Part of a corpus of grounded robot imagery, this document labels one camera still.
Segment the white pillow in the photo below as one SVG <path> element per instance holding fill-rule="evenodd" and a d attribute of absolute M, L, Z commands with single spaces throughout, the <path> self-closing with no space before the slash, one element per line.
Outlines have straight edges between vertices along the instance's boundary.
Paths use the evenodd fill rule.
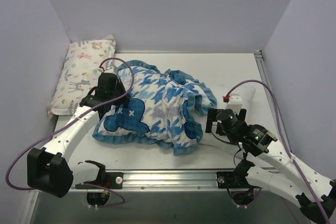
<path fill-rule="evenodd" d="M 240 87 L 230 94 L 226 86 L 211 86 L 211 91 L 217 99 L 217 104 L 206 110 L 206 114 L 200 116 L 196 111 L 192 112 L 195 122 L 201 125 L 203 132 L 201 145 L 212 146 L 234 154 L 238 150 L 238 140 L 242 130 L 248 131 L 246 118 L 248 109 L 252 104 L 256 93 L 253 86 Z"/>

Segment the blue houndstooth bear pillowcase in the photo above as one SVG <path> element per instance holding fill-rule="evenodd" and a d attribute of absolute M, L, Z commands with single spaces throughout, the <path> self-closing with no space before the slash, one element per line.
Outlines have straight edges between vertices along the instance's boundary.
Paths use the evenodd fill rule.
<path fill-rule="evenodd" d="M 117 67 L 130 89 L 128 105 L 113 105 L 96 124 L 92 137 L 108 144 L 143 143 L 171 148 L 175 156 L 197 150 L 203 126 L 195 117 L 217 107 L 204 83 L 180 70 L 161 73 L 154 65 L 131 60 Z"/>

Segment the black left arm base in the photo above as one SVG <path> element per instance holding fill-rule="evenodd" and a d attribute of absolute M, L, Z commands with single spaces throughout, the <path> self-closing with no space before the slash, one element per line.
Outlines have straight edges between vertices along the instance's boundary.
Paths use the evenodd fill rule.
<path fill-rule="evenodd" d="M 94 185 L 107 189 L 122 189 L 124 175 L 123 172 L 108 172 L 104 164 L 96 161 L 87 160 L 84 162 L 84 164 L 91 164 L 99 169 L 97 178 L 93 181 L 77 184 L 75 186 L 76 189 L 94 189 Z"/>

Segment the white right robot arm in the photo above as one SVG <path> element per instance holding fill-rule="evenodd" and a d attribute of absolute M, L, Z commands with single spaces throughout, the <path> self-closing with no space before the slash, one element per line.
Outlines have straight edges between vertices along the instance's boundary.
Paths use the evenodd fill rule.
<path fill-rule="evenodd" d="M 230 182 L 239 187 L 259 187 L 299 207 L 314 223 L 329 223 L 335 211 L 335 180 L 302 162 L 265 127 L 248 125 L 231 109 L 209 109 L 206 133 L 213 125 L 229 145 L 243 152 Z"/>

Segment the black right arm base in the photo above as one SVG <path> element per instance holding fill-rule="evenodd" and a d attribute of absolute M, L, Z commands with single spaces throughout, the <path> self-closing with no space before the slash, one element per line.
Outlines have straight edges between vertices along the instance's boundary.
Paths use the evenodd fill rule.
<path fill-rule="evenodd" d="M 233 170 L 217 172 L 217 187 L 220 189 L 256 188 L 256 186 L 250 185 L 246 179 L 248 171 L 254 166 L 253 162 L 244 159 Z"/>

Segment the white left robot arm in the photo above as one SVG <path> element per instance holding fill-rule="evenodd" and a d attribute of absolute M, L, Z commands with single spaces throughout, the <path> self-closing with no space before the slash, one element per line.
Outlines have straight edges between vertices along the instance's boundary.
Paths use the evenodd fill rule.
<path fill-rule="evenodd" d="M 102 73 L 98 84 L 81 100 L 72 118 L 57 131 L 56 137 L 41 148 L 27 154 L 27 182 L 56 197 L 63 197 L 72 186 L 106 184 L 106 167 L 96 161 L 80 161 L 70 166 L 69 160 L 82 139 L 110 110 L 112 105 L 129 102 L 129 95 L 114 73 Z"/>

